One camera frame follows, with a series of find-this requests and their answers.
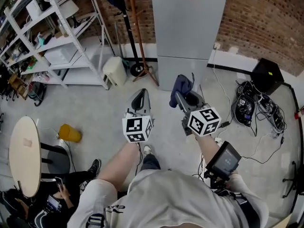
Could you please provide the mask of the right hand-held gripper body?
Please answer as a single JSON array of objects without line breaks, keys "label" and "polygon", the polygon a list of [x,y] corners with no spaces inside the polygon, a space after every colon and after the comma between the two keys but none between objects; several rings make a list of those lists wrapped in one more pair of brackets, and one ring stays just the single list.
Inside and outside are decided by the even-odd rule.
[{"label": "right hand-held gripper body", "polygon": [[186,136],[196,134],[206,136],[214,133],[220,126],[221,117],[214,107],[204,104],[194,110],[188,110],[182,120]]}]

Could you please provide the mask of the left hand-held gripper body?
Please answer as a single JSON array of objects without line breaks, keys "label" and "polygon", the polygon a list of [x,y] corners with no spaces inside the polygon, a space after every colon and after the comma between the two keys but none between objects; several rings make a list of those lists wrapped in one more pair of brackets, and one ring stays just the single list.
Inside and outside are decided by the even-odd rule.
[{"label": "left hand-held gripper body", "polygon": [[123,134],[129,143],[147,142],[154,127],[151,108],[140,111],[127,108],[122,119]]}]

